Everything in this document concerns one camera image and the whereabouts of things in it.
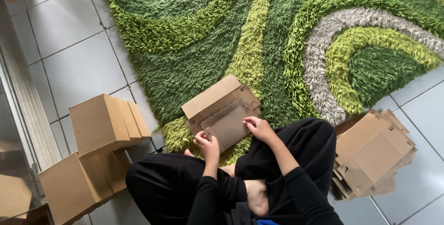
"black sleeve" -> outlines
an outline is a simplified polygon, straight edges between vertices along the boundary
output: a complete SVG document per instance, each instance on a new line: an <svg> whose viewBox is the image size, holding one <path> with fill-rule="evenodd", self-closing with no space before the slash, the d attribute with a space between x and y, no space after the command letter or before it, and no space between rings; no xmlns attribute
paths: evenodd
<svg viewBox="0 0 444 225"><path fill-rule="evenodd" d="M218 181L214 177L205 176L200 179L187 225L216 224L218 192Z"/></svg>
<svg viewBox="0 0 444 225"><path fill-rule="evenodd" d="M343 225L333 207L302 167L284 176L287 189L306 225Z"/></svg>

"white tile floor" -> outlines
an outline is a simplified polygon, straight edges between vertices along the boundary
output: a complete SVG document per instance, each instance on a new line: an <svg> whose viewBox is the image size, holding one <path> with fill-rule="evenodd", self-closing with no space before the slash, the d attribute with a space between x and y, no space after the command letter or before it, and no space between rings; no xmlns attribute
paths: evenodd
<svg viewBox="0 0 444 225"><path fill-rule="evenodd" d="M136 102L148 128L157 126L134 76L104 0L20 0L8 3L54 137L63 157L74 152L68 107L101 93ZM418 153L398 171L392 194L329 201L346 225L444 223L444 66L416 78L374 107L391 109L409 129ZM128 151L132 159L159 152L159 133ZM148 224L128 192L82 218L83 225Z"/></svg>

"black clothing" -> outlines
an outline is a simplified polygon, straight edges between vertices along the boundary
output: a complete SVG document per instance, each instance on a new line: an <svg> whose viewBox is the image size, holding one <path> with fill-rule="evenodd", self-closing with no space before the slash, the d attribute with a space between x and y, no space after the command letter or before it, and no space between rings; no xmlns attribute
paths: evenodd
<svg viewBox="0 0 444 225"><path fill-rule="evenodd" d="M264 219L282 225L313 224L315 221L329 224L325 221L334 220L334 216L338 222L331 224L341 224L334 212L334 215L327 211L325 217L316 216L318 208L328 210L325 204L329 205L326 196L335 157L334 128L325 120L304 118L275 132L304 170L297 168L283 177L271 149L253 137L251 148L236 162L236 177L218 169L219 189L210 190L209 186L215 184L214 181L201 185L210 195L217 196L216 223L249 225ZM186 224L204 168L204 161L190 156L148 155L133 163L126 175L126 185L152 225ZM255 217L248 209L243 180L254 179L266 179L269 214L264 217Z"/></svg>

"leg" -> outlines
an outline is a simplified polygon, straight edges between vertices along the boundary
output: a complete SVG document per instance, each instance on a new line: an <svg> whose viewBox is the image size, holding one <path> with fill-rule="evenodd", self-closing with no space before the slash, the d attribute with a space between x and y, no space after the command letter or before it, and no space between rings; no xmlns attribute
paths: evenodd
<svg viewBox="0 0 444 225"><path fill-rule="evenodd" d="M186 224L205 162L180 154L147 155L131 165L126 185L137 206L152 225ZM221 211L245 201L244 182L218 171Z"/></svg>
<svg viewBox="0 0 444 225"><path fill-rule="evenodd" d="M334 128L325 120L304 118L275 132L326 196L336 150ZM281 171L271 149L253 137L251 148L237 160L235 176L243 180L266 179L273 182L281 176Z"/></svg>

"black pants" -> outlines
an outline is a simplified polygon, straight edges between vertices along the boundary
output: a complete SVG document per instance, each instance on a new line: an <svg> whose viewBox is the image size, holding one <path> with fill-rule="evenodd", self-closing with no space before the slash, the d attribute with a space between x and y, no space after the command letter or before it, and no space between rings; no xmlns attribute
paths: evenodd
<svg viewBox="0 0 444 225"><path fill-rule="evenodd" d="M325 120L304 118L275 130L296 161L327 196L333 173L336 133ZM205 162L181 154L153 154L131 165L126 185L152 225L186 224ZM297 209L271 149L253 137L251 148L236 162L235 176L219 169L221 224L250 224L243 180L266 179L270 219L286 224L297 220Z"/></svg>

